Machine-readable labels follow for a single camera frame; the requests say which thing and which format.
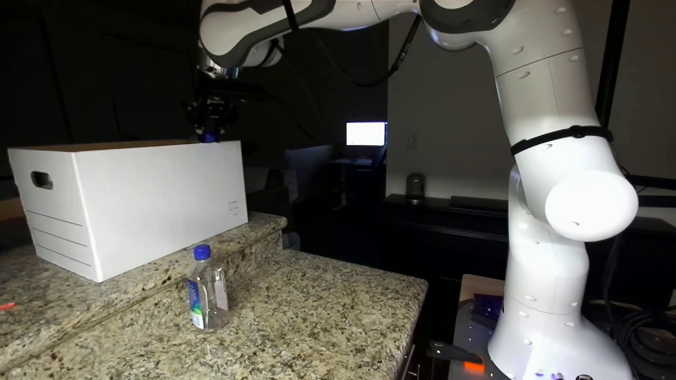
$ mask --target orange object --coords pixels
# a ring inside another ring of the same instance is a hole
[[[466,370],[468,371],[476,371],[476,372],[483,372],[485,369],[485,366],[483,364],[477,364],[477,363],[472,363],[472,362],[463,362],[463,365]]]
[[[13,302],[10,302],[10,303],[4,304],[4,305],[0,305],[0,311],[9,310],[9,309],[13,308],[14,306],[16,306],[16,305]]]

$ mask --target white cardboard box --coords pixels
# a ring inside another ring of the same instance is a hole
[[[238,141],[9,149],[38,256],[104,281],[246,223]]]

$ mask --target white wall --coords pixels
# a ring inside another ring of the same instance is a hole
[[[596,97],[612,0],[573,0]],[[673,104],[676,1],[633,1],[610,128],[622,164],[633,174],[676,178]],[[412,15],[390,20],[389,56],[399,51]],[[427,195],[506,199],[513,165],[488,54],[438,48],[420,28],[406,61],[389,80],[387,193],[404,193],[406,176],[427,177]],[[409,132],[417,149],[407,149]],[[650,194],[648,189],[642,194]],[[672,210],[642,210],[676,224]]]

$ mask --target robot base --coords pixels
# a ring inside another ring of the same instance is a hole
[[[615,342],[579,312],[541,312],[508,294],[488,353],[512,380],[573,380],[580,375],[594,380],[632,378]]]

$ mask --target orange light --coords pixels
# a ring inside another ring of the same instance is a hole
[[[468,371],[483,372],[485,366],[483,364],[477,364],[472,362],[463,362],[464,368]]]

